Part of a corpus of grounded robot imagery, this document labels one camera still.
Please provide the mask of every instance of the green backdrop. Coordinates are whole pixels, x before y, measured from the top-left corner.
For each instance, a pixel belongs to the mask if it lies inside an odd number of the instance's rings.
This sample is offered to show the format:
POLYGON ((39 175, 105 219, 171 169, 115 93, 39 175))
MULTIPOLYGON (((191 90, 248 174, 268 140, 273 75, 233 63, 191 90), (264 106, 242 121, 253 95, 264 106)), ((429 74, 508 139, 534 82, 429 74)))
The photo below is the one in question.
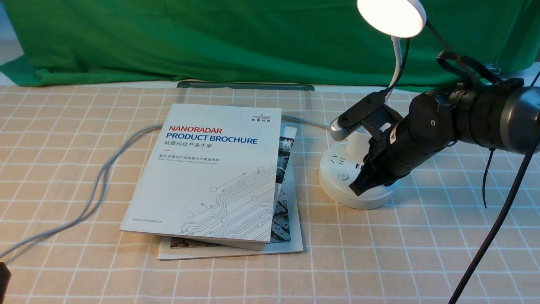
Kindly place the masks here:
MULTIPOLYGON (((386 85, 390 37, 355 0, 3 0, 25 56, 0 67, 18 85, 182 80, 386 85)), ((503 70, 540 48, 540 0, 423 0, 456 51, 503 70)), ((401 85, 454 80, 426 29, 401 85)))

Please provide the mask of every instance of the black object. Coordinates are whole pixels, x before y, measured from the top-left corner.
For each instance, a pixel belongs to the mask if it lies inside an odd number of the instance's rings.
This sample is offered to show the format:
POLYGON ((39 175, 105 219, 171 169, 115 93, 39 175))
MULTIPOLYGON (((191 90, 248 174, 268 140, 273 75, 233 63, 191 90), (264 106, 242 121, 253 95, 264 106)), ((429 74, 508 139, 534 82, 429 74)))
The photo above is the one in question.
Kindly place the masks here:
POLYGON ((234 82, 203 82, 180 81, 177 88, 196 89, 248 89, 248 90, 288 90, 288 91, 314 91, 315 87, 307 84, 272 84, 272 83, 234 83, 234 82))
POLYGON ((489 148, 488 163, 485 165, 484 178, 482 179, 482 200, 484 201, 485 209, 488 208, 488 205, 485 203, 485 182, 488 179, 489 165, 491 165, 491 160, 493 159, 494 152, 495 152, 494 148, 489 148))
POLYGON ((364 167, 350 184, 358 196, 407 176, 456 140, 525 154, 538 134, 540 88, 523 87, 522 79, 431 90, 411 101, 405 118, 381 98, 369 94, 331 124, 335 140, 360 125, 372 135, 364 167), (390 127, 381 131, 385 124, 390 127))
POLYGON ((540 71, 538 71, 538 73, 536 74, 536 77, 532 80, 531 85, 530 85, 531 87, 535 86, 535 83, 538 80, 538 77, 540 77, 540 71))
POLYGON ((0 262, 0 304, 4 303, 5 293, 8 290, 9 279, 11 278, 11 272, 5 263, 0 262))

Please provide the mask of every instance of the book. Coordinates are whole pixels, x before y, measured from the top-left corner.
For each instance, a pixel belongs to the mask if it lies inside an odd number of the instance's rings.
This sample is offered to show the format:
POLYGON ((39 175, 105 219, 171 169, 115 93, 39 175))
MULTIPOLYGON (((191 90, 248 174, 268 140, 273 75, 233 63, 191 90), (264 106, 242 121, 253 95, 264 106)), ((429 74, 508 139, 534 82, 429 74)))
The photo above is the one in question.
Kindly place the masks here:
POLYGON ((120 230, 271 240, 281 109, 173 104, 120 230))
POLYGON ((295 187, 294 170, 288 168, 285 171, 285 179, 281 186, 278 204, 274 210, 270 243, 265 244, 260 250, 241 249, 182 237, 162 236, 158 259, 188 260, 208 257, 302 252, 302 231, 295 187))
MULTIPOLYGON (((278 207, 278 197, 282 193, 281 187, 285 177, 287 164, 291 157, 291 151, 293 149, 294 139, 296 138, 296 128, 282 125, 281 133, 279 137, 279 149, 278 149, 278 163, 276 168, 275 177, 275 193, 274 193, 274 216, 275 209, 278 207)), ((261 242, 238 242, 236 240, 213 240, 215 244, 224 246, 237 247, 249 250, 263 250, 266 243, 261 242)))

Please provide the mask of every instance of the power cord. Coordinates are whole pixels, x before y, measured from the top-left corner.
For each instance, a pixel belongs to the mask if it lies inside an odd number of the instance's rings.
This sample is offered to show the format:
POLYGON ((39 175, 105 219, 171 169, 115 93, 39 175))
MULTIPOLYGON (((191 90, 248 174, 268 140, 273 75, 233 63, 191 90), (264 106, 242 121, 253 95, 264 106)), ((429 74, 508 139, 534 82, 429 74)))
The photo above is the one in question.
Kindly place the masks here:
POLYGON ((531 82, 531 87, 535 86, 536 81, 538 80, 538 77, 540 76, 540 70, 538 71, 538 74, 536 74, 535 79, 531 82))
POLYGON ((488 179, 489 165, 491 165, 491 159, 493 158, 493 153, 494 152, 495 152, 495 149, 489 148, 488 164, 485 166, 484 178, 482 180, 482 199, 484 200, 484 208, 485 209, 488 208, 488 205, 485 203, 485 182, 488 179))
MULTIPOLYGON (((231 104, 233 106, 241 106, 241 107, 245 107, 244 105, 235 105, 235 104, 231 104)), ((322 123, 319 123, 319 122, 315 122, 315 121, 311 121, 311 120, 307 120, 305 118, 301 118, 301 117, 295 117, 295 116, 291 116, 291 115, 282 115, 282 119, 283 120, 287 120, 287 121, 291 121, 291 122, 297 122, 297 123, 303 123, 303 124, 308 124, 308 125, 312 125, 314 127, 318 127, 318 128, 322 128, 322 129, 326 129, 326 130, 329 130, 329 126, 327 125, 324 125, 322 123)), ((101 170, 99 171, 98 173, 98 176, 96 177, 96 180, 94 181, 94 185, 93 185, 93 188, 92 188, 92 192, 90 193, 90 197, 88 198, 88 201, 86 202, 86 205, 83 209, 83 211, 79 214, 79 216, 77 216, 76 219, 72 220, 71 222, 68 222, 66 224, 63 224, 63 225, 60 225, 56 228, 52 228, 50 230, 47 230, 47 231, 44 231, 44 232, 41 232, 41 233, 38 233, 34 236, 31 236, 21 242, 18 242, 17 244, 11 246, 10 248, 6 249, 5 251, 1 252, 0 253, 0 259, 8 256, 10 253, 16 251, 17 249, 19 249, 20 247, 30 243, 30 242, 34 242, 34 241, 39 241, 39 240, 42 240, 42 239, 47 239, 61 231, 64 231, 68 228, 71 228, 79 223, 82 223, 84 221, 86 221, 90 216, 92 216, 94 213, 96 213, 96 211, 99 209, 99 207, 101 207, 101 205, 103 204, 103 199, 105 199, 105 194, 107 192, 107 188, 109 186, 109 171, 112 167, 112 165, 114 164, 114 162, 118 159, 118 157, 120 157, 120 155, 122 155, 122 153, 124 153, 124 151, 126 149, 128 149, 130 146, 132 146, 134 143, 136 143, 141 135, 145 134, 145 133, 148 133, 148 132, 151 132, 151 131, 155 131, 155 130, 160 130, 161 128, 163 127, 162 124, 155 124, 155 125, 150 125, 148 127, 145 127, 143 129, 140 129, 138 131, 136 131, 135 133, 133 133, 123 144, 122 146, 117 150, 117 152, 109 159, 107 160, 101 170), (88 212, 88 210, 90 209, 90 206, 92 205, 92 201, 94 200, 94 196, 96 195, 96 191, 97 191, 97 188, 98 188, 98 185, 99 185, 99 181, 102 179, 102 176, 103 176, 103 180, 102 180, 102 191, 101 191, 101 194, 99 195, 99 199, 96 203, 96 205, 88 212)))
POLYGON ((405 53, 403 54, 403 60, 401 62, 400 71, 397 74, 396 80, 390 84, 389 87, 383 89, 380 91, 380 93, 383 93, 385 96, 388 95, 396 86, 396 84, 399 82, 401 75, 403 74, 403 70, 405 69, 405 64, 407 63, 407 57, 409 56, 409 45, 410 45, 410 38, 407 38, 407 42, 405 44, 405 53))
POLYGON ((532 159, 532 156, 535 153, 536 147, 540 143, 540 130, 538 132, 537 138, 535 140, 535 144, 533 144, 529 150, 525 153, 525 157, 523 158, 523 161, 521 163, 521 166, 519 167, 519 170, 516 175, 516 179, 514 180, 514 183, 512 184, 512 187, 510 188, 510 192, 508 193, 507 199, 503 205, 503 208, 501 212, 499 213, 499 216, 495 220, 495 223, 493 224, 493 227, 489 231, 488 236, 485 238, 484 242, 478 249, 475 257, 472 259, 471 264, 467 268, 467 271, 461 278, 461 281, 457 285, 452 297, 450 298, 449 304, 454 304, 459 299, 461 293, 465 289, 465 286, 467 285, 467 282, 469 282, 469 279, 473 275, 474 270, 480 263, 480 260, 484 256, 484 254, 488 251, 489 246, 495 239, 495 236, 499 232, 499 229, 501 228, 504 219, 506 219, 506 216, 508 215, 508 212, 510 211, 510 207, 512 206, 514 199, 516 198, 517 192, 519 190, 519 185, 521 185, 521 182, 523 180, 523 177, 525 176, 525 172, 527 171, 527 167, 529 166, 529 163, 532 159))
MULTIPOLYGON (((435 28, 429 22, 429 20, 426 21, 426 27, 431 31, 433 36, 435 36, 435 38, 443 45, 443 47, 447 51, 449 51, 450 53, 453 53, 450 46, 444 41, 444 39, 441 37, 441 35, 435 30, 435 28)), ((457 63, 460 65, 460 67, 463 69, 463 71, 465 73, 467 73, 467 75, 471 78, 472 81, 474 81, 476 84, 482 85, 482 82, 478 79, 478 77, 476 77, 476 75, 474 75, 471 71, 469 71, 469 69, 461 61, 457 61, 457 63)))

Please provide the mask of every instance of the lamp head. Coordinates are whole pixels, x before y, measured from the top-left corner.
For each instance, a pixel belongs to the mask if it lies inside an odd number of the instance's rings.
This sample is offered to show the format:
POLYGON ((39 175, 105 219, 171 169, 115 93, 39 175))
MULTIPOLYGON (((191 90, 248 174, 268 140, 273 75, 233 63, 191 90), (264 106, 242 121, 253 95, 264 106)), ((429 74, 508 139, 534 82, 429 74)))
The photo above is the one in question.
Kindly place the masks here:
POLYGON ((356 0, 356 6, 369 25, 399 38, 420 34, 427 20, 418 0, 356 0))

